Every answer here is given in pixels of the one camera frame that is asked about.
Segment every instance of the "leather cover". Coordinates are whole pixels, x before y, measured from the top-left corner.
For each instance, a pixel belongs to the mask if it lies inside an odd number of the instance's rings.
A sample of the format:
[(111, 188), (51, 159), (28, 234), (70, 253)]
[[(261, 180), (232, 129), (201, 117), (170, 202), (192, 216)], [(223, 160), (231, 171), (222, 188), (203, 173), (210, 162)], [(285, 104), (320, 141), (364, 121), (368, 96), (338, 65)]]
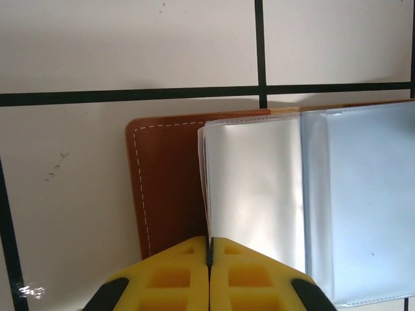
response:
[(134, 119), (125, 130), (142, 259), (207, 235), (197, 130), (206, 121), (271, 110)]

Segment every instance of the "brown leather folder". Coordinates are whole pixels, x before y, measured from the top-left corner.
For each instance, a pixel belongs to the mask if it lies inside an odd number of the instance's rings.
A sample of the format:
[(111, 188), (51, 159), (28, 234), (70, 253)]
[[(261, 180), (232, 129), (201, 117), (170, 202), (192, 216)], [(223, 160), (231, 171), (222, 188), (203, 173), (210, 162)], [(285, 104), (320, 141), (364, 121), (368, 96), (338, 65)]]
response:
[(125, 130), (143, 259), (207, 235), (197, 130), (205, 122), (269, 115), (269, 109), (135, 119)]

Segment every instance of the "white wall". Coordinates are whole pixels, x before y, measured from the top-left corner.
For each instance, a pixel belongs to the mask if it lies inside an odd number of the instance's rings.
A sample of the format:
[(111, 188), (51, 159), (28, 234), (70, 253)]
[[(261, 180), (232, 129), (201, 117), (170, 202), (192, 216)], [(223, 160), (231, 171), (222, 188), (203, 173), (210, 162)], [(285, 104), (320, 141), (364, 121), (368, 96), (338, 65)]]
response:
[[(412, 6), (265, 0), (268, 83), (408, 80)], [(0, 42), (0, 93), (257, 83), (251, 0), (1, 0)], [(270, 106), (406, 97), (278, 95)], [(107, 276), (139, 260), (128, 121), (257, 107), (251, 97), (0, 108), (22, 270), (27, 285), (45, 288), (42, 299), (29, 297), (30, 310), (75, 311)], [(70, 154), (53, 168), (61, 152)], [(0, 265), (0, 292), (8, 290), (5, 277)]]

